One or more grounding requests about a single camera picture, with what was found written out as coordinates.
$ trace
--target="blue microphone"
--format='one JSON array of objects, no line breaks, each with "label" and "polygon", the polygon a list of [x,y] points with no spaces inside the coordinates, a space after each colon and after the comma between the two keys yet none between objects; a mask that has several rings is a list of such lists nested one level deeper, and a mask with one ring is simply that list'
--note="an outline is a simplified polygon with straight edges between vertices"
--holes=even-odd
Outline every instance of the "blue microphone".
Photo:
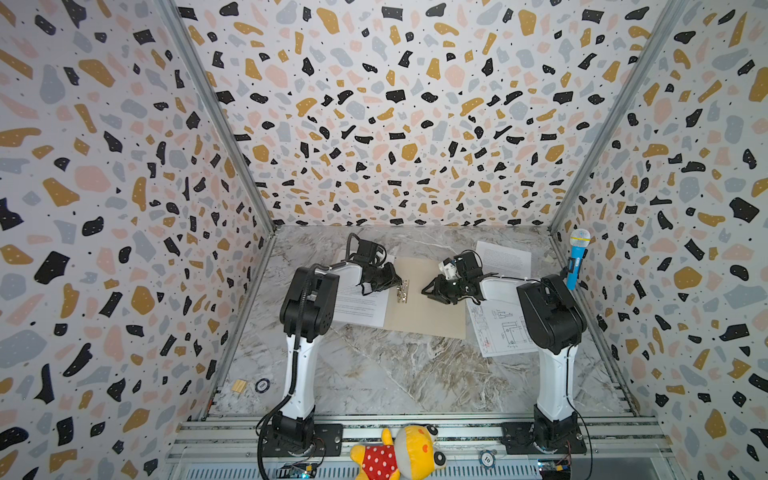
[{"label": "blue microphone", "polygon": [[581,266],[584,249],[589,245],[590,239],[589,231],[584,228],[576,229],[571,233],[571,258],[568,261],[568,281],[565,284],[569,290],[576,288],[578,268]]}]

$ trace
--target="marble table surface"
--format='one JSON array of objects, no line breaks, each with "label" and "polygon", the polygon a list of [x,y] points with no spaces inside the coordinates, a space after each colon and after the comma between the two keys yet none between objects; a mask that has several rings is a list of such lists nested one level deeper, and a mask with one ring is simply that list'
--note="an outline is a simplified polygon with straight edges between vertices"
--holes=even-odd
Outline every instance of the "marble table surface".
[{"label": "marble table surface", "polygon": [[[435,262],[478,240],[532,253],[531,275],[559,271],[546,230],[494,227],[281,227],[257,299],[210,415],[261,416],[283,397],[286,336],[278,315],[296,268],[330,264],[349,232],[398,257]],[[483,358],[467,319],[466,339],[333,325],[320,346],[315,379],[320,414],[420,412],[532,413],[538,396],[538,354]],[[259,379],[270,381],[256,392]],[[238,380],[248,382],[241,394]],[[623,412],[619,394],[589,331],[575,363],[574,406],[583,415]]]}]

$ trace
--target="terrazzo wallpaper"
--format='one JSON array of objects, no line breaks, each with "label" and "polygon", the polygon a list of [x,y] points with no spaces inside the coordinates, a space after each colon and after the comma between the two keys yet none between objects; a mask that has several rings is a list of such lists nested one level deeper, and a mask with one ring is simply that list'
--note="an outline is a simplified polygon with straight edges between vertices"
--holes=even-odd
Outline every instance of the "terrazzo wallpaper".
[{"label": "terrazzo wallpaper", "polygon": [[687,8],[557,236],[689,478],[768,478],[768,2]]},{"label": "terrazzo wallpaper", "polygon": [[0,15],[0,477],[158,478],[260,226],[154,4]]},{"label": "terrazzo wallpaper", "polygon": [[177,0],[275,223],[549,223],[661,0]]}]

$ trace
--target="yellow plush toy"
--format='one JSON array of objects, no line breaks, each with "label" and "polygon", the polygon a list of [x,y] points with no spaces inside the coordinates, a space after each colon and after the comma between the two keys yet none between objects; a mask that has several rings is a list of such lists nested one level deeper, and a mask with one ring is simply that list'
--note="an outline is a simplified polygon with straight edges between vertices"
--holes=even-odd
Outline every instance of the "yellow plush toy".
[{"label": "yellow plush toy", "polygon": [[409,425],[392,441],[389,429],[382,432],[384,445],[355,445],[352,460],[360,465],[355,480],[423,480],[445,468],[445,455],[435,450],[437,428]]}]

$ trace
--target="black bracket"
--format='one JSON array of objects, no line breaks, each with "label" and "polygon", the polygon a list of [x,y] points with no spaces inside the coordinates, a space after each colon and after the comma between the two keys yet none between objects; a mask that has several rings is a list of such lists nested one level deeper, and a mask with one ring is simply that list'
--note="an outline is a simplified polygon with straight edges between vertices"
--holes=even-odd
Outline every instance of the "black bracket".
[{"label": "black bracket", "polygon": [[309,454],[312,454],[314,458],[341,456],[341,441],[344,438],[344,425],[341,423],[316,423],[313,441],[314,450],[310,450],[304,455],[302,455],[303,452],[293,451],[295,445],[280,439],[272,430],[271,423],[264,428],[266,428],[266,435],[264,437],[263,457],[296,456],[303,458]]},{"label": "black bracket", "polygon": [[[533,422],[502,423],[501,443],[507,449],[507,455],[542,455],[542,451],[534,445]],[[587,446],[581,430],[577,427],[563,437],[562,446],[552,452],[552,455],[566,455],[568,443],[571,443],[571,453],[587,453]]]}]

